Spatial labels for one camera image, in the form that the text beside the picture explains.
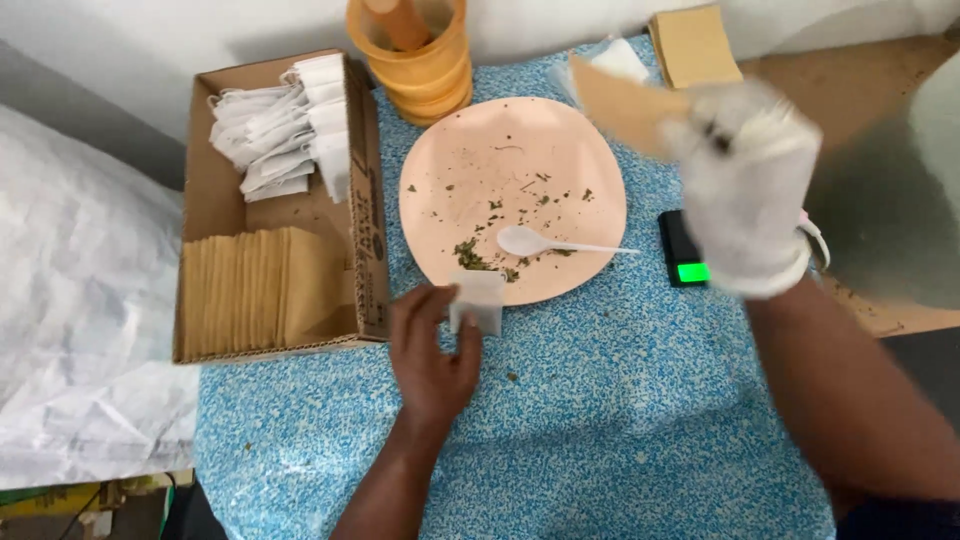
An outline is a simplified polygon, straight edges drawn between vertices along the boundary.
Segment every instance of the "black cable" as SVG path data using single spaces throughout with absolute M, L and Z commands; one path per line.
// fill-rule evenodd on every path
M 87 501 L 86 504 L 84 504 L 84 507 L 81 508 L 79 512 L 77 512 L 76 514 L 74 514 L 73 519 L 70 520 L 70 525 L 66 526 L 66 529 L 63 531 L 63 534 L 60 535 L 60 538 L 58 538 L 58 540 L 64 540 L 64 539 L 66 538 L 66 535 L 70 533 L 70 529 L 73 528 L 74 524 L 77 523 L 77 520 L 80 519 L 80 514 L 83 514 L 84 512 L 86 512 L 86 509 L 87 509 L 94 501 L 96 501 L 97 497 L 100 497 L 100 493 L 103 492 L 103 491 L 104 491 L 104 484 L 101 482 L 101 483 L 100 483 L 100 488 L 97 489 L 97 492 L 93 494 L 93 497 L 91 497 L 90 500 Z

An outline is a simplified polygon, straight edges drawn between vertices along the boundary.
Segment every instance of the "hand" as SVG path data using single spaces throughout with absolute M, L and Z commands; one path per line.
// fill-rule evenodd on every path
M 755 81 L 698 90 L 688 119 L 660 127 L 711 283 L 748 299 L 795 285 L 810 258 L 797 226 L 820 130 Z
M 393 305 L 390 361 L 403 408 L 421 428 L 449 429 L 470 401 L 480 377 L 482 341 L 471 314 L 460 325 L 460 352 L 447 355 L 437 343 L 437 326 L 456 287 L 422 283 Z

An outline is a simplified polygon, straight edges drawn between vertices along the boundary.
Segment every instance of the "table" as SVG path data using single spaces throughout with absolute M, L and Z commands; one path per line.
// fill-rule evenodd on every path
M 631 43 L 659 78 L 649 38 Z M 544 74 L 563 56 L 477 67 L 474 102 L 562 100 Z M 374 95 L 399 295 L 422 280 L 397 210 L 421 130 Z M 505 309 L 438 461 L 422 536 L 828 536 L 826 495 L 768 405 L 740 305 L 669 286 L 657 216 L 680 207 L 674 166 L 612 148 L 627 187 L 623 245 L 646 253 Z M 452 345 L 447 331 L 442 342 Z M 399 407 L 387 351 L 204 368 L 197 470 L 232 538 L 329 534 Z

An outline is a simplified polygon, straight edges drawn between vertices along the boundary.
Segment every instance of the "white wall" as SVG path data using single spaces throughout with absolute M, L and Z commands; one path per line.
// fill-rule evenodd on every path
M 0 39 L 180 141 L 194 73 L 339 46 L 347 0 L 2 0 Z M 476 61 L 505 62 L 702 0 L 469 0 Z M 721 0 L 740 59 L 932 34 L 956 0 Z

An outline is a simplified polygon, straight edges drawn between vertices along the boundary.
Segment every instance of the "white glove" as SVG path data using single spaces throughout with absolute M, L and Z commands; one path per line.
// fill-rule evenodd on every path
M 797 230 L 823 134 L 769 86 L 697 90 L 690 117 L 660 125 L 680 161 L 684 219 L 711 283 L 762 299 L 804 275 L 810 247 Z

